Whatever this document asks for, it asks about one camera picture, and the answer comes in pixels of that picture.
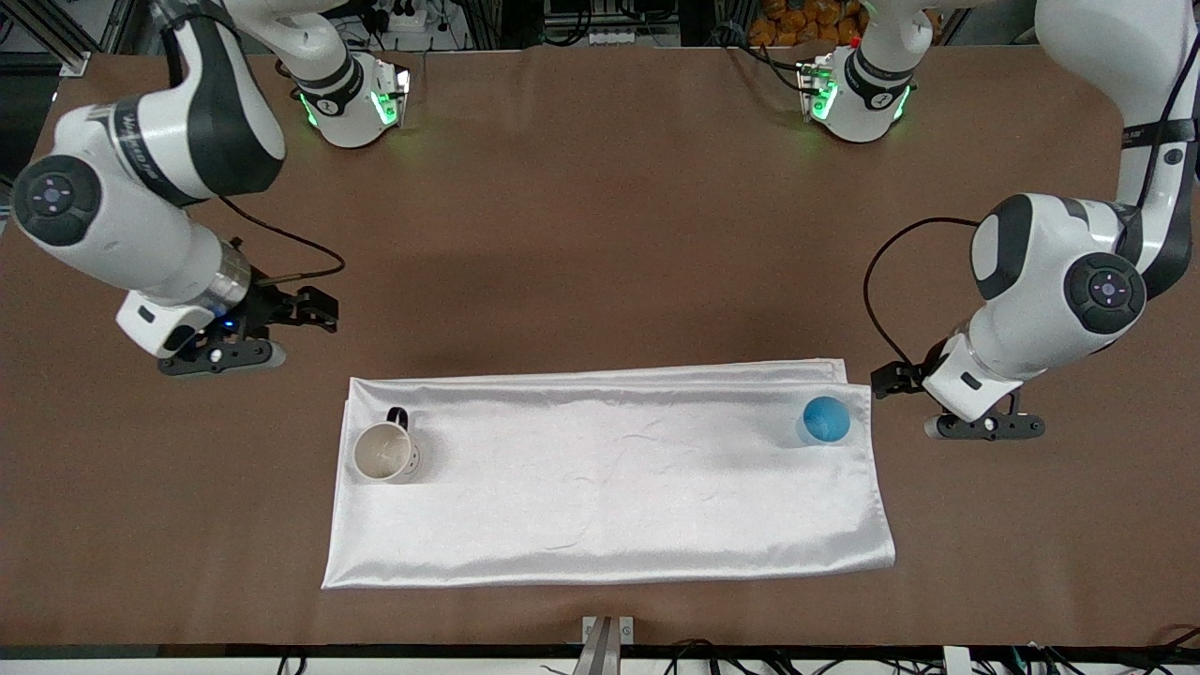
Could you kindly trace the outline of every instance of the white mug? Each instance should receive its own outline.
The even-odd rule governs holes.
[[[408,483],[421,467],[421,452],[408,434],[408,412],[388,411],[388,422],[372,424],[354,441],[354,468],[372,483]]]

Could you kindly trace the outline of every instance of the green led light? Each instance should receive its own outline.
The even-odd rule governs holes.
[[[317,126],[317,115],[312,114],[312,108],[308,107],[308,101],[304,97],[304,94],[300,95],[300,102],[304,103],[304,109],[308,113],[308,124]]]
[[[829,108],[833,107],[833,100],[838,97],[838,83],[830,82],[821,94],[817,94],[816,100],[812,101],[812,117],[818,120],[823,120],[829,117]]]
[[[371,101],[376,104],[376,110],[379,112],[379,119],[383,120],[383,124],[396,121],[396,103],[391,98],[383,94],[376,94]]]
[[[896,114],[892,115],[892,121],[896,121],[904,114],[904,102],[908,100],[908,94],[911,92],[912,86],[904,88],[904,94],[900,95],[900,102],[896,104]]]

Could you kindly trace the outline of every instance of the brown table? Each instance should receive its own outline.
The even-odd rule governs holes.
[[[931,400],[880,402],[893,569],[320,591],[348,377],[842,357],[866,382],[892,357],[860,299],[876,247],[1018,191],[1111,198],[1120,120],[1036,49],[934,49],[908,118],[856,147],[742,54],[539,48],[430,55],[409,129],[349,151],[253,65],[289,156],[239,202],[344,253],[320,283],[341,330],[277,329],[276,371],[169,381],[114,325],[121,292],[10,232],[0,641],[553,643],[612,613],[649,643],[1135,645],[1195,621],[1195,271],[1117,346],[1027,387],[1040,441],[938,443]],[[97,56],[50,119],[164,79]],[[193,216],[268,273],[325,262],[218,203]],[[914,354],[980,303],[970,232],[925,229],[876,286]]]

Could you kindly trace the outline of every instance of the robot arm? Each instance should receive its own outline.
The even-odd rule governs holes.
[[[1028,380],[1118,340],[1192,255],[1200,72],[1192,6],[1042,0],[1037,28],[1046,52],[1122,113],[1117,201],[1018,195],[979,225],[971,267],[986,304],[923,374],[924,389],[967,423]]]
[[[401,123],[408,71],[350,53],[319,12],[346,0],[226,0],[242,29],[283,62],[300,89],[308,123],[340,148],[371,143]]]
[[[332,328],[336,301],[323,321],[307,321],[311,312],[258,287],[263,275],[245,256],[180,208],[265,190],[282,167],[283,136],[221,5],[160,0],[156,11],[174,31],[187,77],[166,91],[64,115],[50,154],[14,183],[22,231],[64,263],[128,289],[118,324],[162,359],[194,357],[200,344],[228,335],[265,338],[266,323]],[[272,353],[268,344],[259,350]]]
[[[839,47],[800,74],[805,114],[834,136],[868,143],[904,114],[912,73],[934,40],[926,7],[974,7],[989,0],[871,0],[871,22],[856,47]]]

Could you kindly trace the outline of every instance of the wire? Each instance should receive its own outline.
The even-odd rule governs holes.
[[[300,667],[292,675],[304,675],[304,671],[308,669],[308,656],[304,653],[304,650],[295,647],[299,652]],[[292,658],[292,647],[283,647],[283,656],[280,657],[280,667],[275,670],[275,675],[283,675],[283,670],[288,667],[288,659]]]
[[[580,10],[580,16],[577,19],[575,19],[575,28],[571,29],[571,32],[570,35],[566,36],[566,40],[562,41],[551,40],[544,35],[541,41],[545,42],[546,44],[553,44],[554,47],[570,47],[571,44],[575,44],[580,40],[587,37],[588,31],[592,30],[592,0],[582,0],[582,1],[584,2],[584,6]],[[583,25],[584,17],[587,18],[587,25]]]
[[[6,20],[4,22],[4,24],[5,24],[4,25],[4,35],[0,35],[0,44],[4,44],[5,40],[8,40],[8,36],[12,35],[13,26],[17,25],[17,22],[13,20],[12,17],[5,17],[5,19]]]
[[[304,244],[305,246],[310,246],[312,249],[316,249],[316,250],[320,251],[322,253],[325,253],[326,256],[329,256],[329,257],[334,258],[335,261],[337,261],[337,264],[334,265],[334,267],[331,267],[331,268],[329,268],[329,269],[323,269],[323,270],[318,270],[318,271],[300,271],[300,273],[295,273],[295,274],[286,274],[283,276],[274,276],[274,277],[270,277],[270,279],[263,279],[263,280],[258,281],[258,286],[278,286],[280,283],[289,283],[292,281],[301,281],[304,279],[317,279],[318,276],[329,276],[331,274],[337,274],[337,273],[342,271],[343,269],[346,269],[346,258],[343,258],[342,256],[340,256],[337,252],[335,252],[335,251],[332,251],[332,250],[330,250],[330,249],[328,249],[325,246],[322,246],[320,244],[318,244],[316,241],[311,241],[308,239],[305,239],[304,237],[300,237],[299,234],[292,234],[290,232],[288,232],[287,229],[283,229],[281,227],[275,227],[274,225],[268,225],[266,222],[264,222],[264,221],[262,221],[262,220],[259,220],[259,219],[257,219],[257,217],[247,214],[245,210],[242,210],[241,207],[239,207],[238,204],[234,204],[233,202],[230,202],[228,197],[221,196],[220,198],[221,198],[222,202],[224,202],[224,204],[227,207],[229,207],[230,209],[233,209],[233,213],[240,215],[241,217],[248,220],[250,222],[252,222],[252,223],[254,223],[254,225],[257,225],[259,227],[263,227],[265,229],[269,229],[269,231],[278,234],[280,237],[287,237],[288,239],[290,239],[293,241],[298,241],[300,244]]]
[[[1163,117],[1158,119],[1158,129],[1154,131],[1154,144],[1150,147],[1150,163],[1146,165],[1146,178],[1141,181],[1141,193],[1138,196],[1139,209],[1146,205],[1146,198],[1150,196],[1150,184],[1154,179],[1154,168],[1158,165],[1158,149],[1163,144],[1163,129],[1171,117],[1171,108],[1175,107],[1175,100],[1180,97],[1180,90],[1183,89],[1183,82],[1188,78],[1192,64],[1196,60],[1198,49],[1200,49],[1200,35],[1192,41],[1192,49],[1188,52],[1188,58],[1183,61],[1183,68],[1180,70],[1180,74],[1175,78],[1175,86],[1171,88],[1171,95],[1166,97],[1166,104],[1163,106]]]
[[[659,42],[659,36],[654,35],[654,29],[650,28],[650,22],[646,20],[646,14],[642,14],[642,25],[646,26],[646,32],[647,32],[647,35],[650,36],[650,40],[654,41],[654,46],[655,47],[662,47],[662,43]]]
[[[1072,662],[1067,661],[1067,658],[1064,656],[1062,656],[1062,653],[1060,653],[1058,650],[1056,650],[1054,647],[1046,647],[1043,651],[1045,651],[1046,656],[1051,657],[1051,659],[1058,659],[1058,663],[1066,665],[1067,670],[1070,670],[1075,675],[1086,675],[1082,670],[1075,668],[1075,664],[1073,664]]]
[[[750,50],[749,47],[745,47],[744,49],[746,49],[751,54],[754,53],[754,52]],[[775,73],[775,77],[779,78],[779,82],[782,82],[785,85],[787,85],[788,89],[793,89],[796,91],[799,91],[800,94],[816,94],[817,91],[820,91],[818,89],[816,89],[814,86],[800,86],[799,84],[796,84],[794,82],[792,82],[791,79],[788,79],[787,76],[785,76],[781,70],[779,70],[779,65],[775,62],[774,59],[772,59],[770,56],[766,55],[767,54],[767,48],[766,47],[762,47],[762,53],[763,53],[763,56],[766,58],[767,65],[770,66],[770,72]]]
[[[883,341],[887,342],[889,347],[892,347],[892,351],[894,351],[896,356],[900,357],[900,360],[902,360],[905,365],[910,366],[913,365],[912,359],[908,358],[908,354],[904,353],[904,350],[901,350],[900,345],[896,345],[895,340],[893,340],[892,336],[888,335],[888,331],[883,330],[883,325],[880,324],[878,317],[875,316],[875,309],[871,307],[871,274],[875,271],[875,265],[876,263],[880,262],[880,258],[883,257],[883,253],[887,252],[887,250],[890,249],[893,244],[899,241],[901,237],[908,234],[913,229],[924,227],[932,222],[949,222],[954,225],[965,225],[967,227],[979,227],[978,222],[960,217],[943,216],[943,217],[928,217],[925,220],[918,220],[917,222],[893,234],[892,239],[888,239],[882,246],[880,246],[880,250],[876,251],[875,256],[871,258],[871,263],[866,265],[866,274],[863,275],[863,304],[866,305],[866,316],[871,317],[871,324],[875,325],[875,330],[878,331],[881,338],[883,338]]]

